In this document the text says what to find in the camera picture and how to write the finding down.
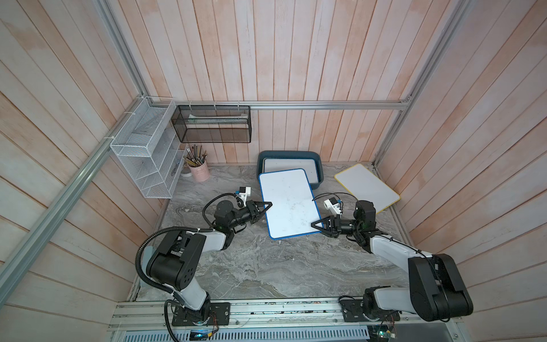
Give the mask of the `blue whiteboard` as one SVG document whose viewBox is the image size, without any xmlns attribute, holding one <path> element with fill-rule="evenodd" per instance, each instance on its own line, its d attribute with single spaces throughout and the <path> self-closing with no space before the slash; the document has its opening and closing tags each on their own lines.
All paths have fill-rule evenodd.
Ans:
<svg viewBox="0 0 547 342">
<path fill-rule="evenodd" d="M 266 211 L 269 236 L 273 240 L 319 233 L 311 226 L 320 219 L 305 170 L 293 169 L 259 175 L 262 198 L 271 202 Z"/>
<path fill-rule="evenodd" d="M 284 159 L 284 158 L 266 158 L 263 161 L 262 171 L 265 172 L 279 172 L 286 170 L 302 169 L 305 171 L 310 183 L 319 183 L 320 176 L 316 165 L 316 161 L 313 159 Z"/>
</svg>

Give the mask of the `yellow whiteboard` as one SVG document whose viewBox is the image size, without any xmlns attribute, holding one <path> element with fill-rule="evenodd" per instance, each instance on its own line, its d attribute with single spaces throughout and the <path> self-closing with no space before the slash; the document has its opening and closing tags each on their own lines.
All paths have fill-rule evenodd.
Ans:
<svg viewBox="0 0 547 342">
<path fill-rule="evenodd" d="M 334 178 L 358 200 L 372 202 L 376 213 L 384 211 L 401 199 L 399 194 L 361 164 L 335 174 Z"/>
</svg>

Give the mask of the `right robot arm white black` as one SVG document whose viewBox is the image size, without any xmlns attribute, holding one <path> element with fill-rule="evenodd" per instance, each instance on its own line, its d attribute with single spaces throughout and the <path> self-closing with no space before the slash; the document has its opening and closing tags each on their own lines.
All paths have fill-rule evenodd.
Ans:
<svg viewBox="0 0 547 342">
<path fill-rule="evenodd" d="M 365 252 L 381 257 L 407 273 L 407 287 L 376 286 L 365 290 L 358 309 L 343 302 L 343 310 L 356 319 L 380 321 L 398 319 L 402 312 L 416 314 L 423 321 L 448 321 L 469 316 L 474 311 L 472 298 L 451 256 L 430 254 L 406 245 L 376 227 L 372 202 L 356 202 L 352 219 L 344 219 L 343 203 L 336 197 L 325 200 L 330 215 L 311 223 L 322 235 L 341 235 Z"/>
</svg>

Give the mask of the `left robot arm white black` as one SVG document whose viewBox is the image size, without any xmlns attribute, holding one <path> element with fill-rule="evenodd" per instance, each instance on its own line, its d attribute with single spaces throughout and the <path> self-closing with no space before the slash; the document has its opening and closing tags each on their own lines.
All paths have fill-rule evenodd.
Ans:
<svg viewBox="0 0 547 342">
<path fill-rule="evenodd" d="M 222 200 L 216 206 L 215 220 L 206 221 L 206 229 L 173 226 L 155 232 L 135 256 L 139 278 L 171 294 L 185 309 L 201 311 L 210 300 L 195 279 L 202 254 L 227 249 L 239 233 L 239 226 L 259 222 L 271 207 L 271 202 L 250 199 L 235 208 L 233 202 Z"/>
</svg>

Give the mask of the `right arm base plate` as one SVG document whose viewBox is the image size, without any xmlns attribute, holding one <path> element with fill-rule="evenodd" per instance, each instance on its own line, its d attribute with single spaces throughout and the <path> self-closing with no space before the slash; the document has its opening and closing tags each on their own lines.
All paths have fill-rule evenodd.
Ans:
<svg viewBox="0 0 547 342">
<path fill-rule="evenodd" d="M 400 312 L 380 309 L 368 297 L 356 299 L 352 296 L 340 296 L 338 298 L 343 319 L 346 323 L 356 323 L 365 321 L 399 321 Z"/>
</svg>

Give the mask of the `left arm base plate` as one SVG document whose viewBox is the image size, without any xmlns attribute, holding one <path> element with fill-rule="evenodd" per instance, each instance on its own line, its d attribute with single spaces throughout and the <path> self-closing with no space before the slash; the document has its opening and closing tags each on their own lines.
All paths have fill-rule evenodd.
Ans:
<svg viewBox="0 0 547 342">
<path fill-rule="evenodd" d="M 205 303 L 199 311 L 175 306 L 173 326 L 227 326 L 231 313 L 229 302 Z"/>
</svg>

